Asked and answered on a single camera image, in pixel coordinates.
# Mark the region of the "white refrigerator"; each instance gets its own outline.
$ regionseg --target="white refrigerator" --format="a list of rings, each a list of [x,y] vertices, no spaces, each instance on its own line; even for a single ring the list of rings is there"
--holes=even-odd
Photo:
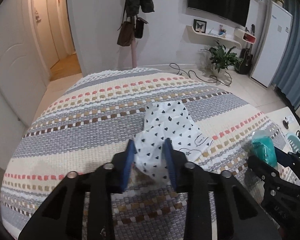
[[[257,60],[250,77],[265,87],[272,79],[285,53],[292,24],[292,15],[284,8],[270,1],[265,26],[257,50]]]

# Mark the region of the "white cloth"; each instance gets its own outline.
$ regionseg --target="white cloth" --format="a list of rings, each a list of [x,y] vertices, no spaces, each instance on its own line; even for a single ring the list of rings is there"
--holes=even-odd
[[[135,135],[137,149],[135,165],[156,181],[169,180],[162,144],[172,140],[175,150],[184,152],[189,161],[195,161],[213,140],[205,137],[180,101],[152,103],[146,106],[144,130]]]

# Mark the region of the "bed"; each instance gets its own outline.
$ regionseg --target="bed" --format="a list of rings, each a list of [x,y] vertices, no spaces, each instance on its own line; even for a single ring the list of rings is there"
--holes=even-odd
[[[255,130],[269,130],[275,146],[289,143],[263,112],[235,95],[152,68],[105,71],[79,80],[32,124],[2,182],[2,222],[15,237],[69,171],[88,173],[125,150],[143,130],[145,106],[180,100],[202,132],[213,139],[195,161],[207,171],[229,170],[260,203],[262,183],[247,168],[247,144]],[[283,178],[296,182],[287,168]],[[186,194],[131,170],[126,192],[112,195],[116,239],[182,239]],[[211,195],[211,220],[216,215]],[[86,226],[85,208],[83,228]]]

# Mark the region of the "table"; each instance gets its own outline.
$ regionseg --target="table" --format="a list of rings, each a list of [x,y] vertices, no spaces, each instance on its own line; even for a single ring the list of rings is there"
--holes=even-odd
[[[267,114],[267,116],[281,128],[284,135],[286,135],[289,132],[296,134],[297,131],[300,131],[300,125],[298,124],[297,119],[294,117],[289,107],[270,112]],[[286,129],[283,126],[282,121],[285,120],[285,117],[288,116],[292,116],[291,118],[293,119],[293,122],[290,121],[289,129]]]

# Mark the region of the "picture frame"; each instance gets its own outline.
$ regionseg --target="picture frame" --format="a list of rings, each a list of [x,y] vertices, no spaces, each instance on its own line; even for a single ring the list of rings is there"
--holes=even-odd
[[[193,21],[193,29],[197,33],[206,33],[207,29],[207,22],[202,20],[196,20]]]

